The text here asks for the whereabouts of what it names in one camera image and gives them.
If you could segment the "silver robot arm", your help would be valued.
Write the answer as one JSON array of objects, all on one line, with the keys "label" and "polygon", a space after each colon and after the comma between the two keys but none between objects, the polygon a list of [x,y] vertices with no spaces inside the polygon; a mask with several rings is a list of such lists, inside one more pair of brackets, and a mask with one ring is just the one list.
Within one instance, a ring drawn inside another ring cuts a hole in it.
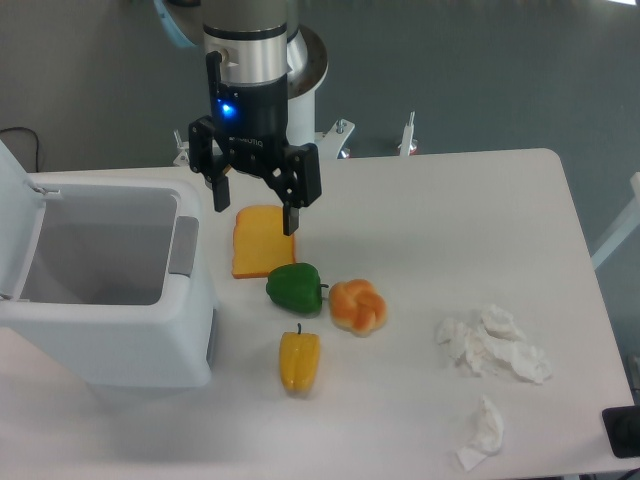
[{"label": "silver robot arm", "polygon": [[322,192],[315,92],[326,48],[300,24],[295,1],[158,1],[165,31],[204,49],[209,114],[188,126],[190,169],[230,204],[230,169],[260,178],[283,204],[283,232]]}]

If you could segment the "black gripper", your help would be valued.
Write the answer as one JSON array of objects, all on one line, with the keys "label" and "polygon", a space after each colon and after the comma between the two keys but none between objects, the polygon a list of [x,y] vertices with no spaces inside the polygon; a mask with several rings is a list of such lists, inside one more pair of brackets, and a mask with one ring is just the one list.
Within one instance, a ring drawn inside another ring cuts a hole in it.
[{"label": "black gripper", "polygon": [[321,196],[316,144],[286,139],[284,49],[220,49],[206,55],[211,115],[189,124],[189,165],[213,195],[216,212],[230,205],[229,167],[265,180],[282,203],[283,234],[299,227],[302,208]]}]

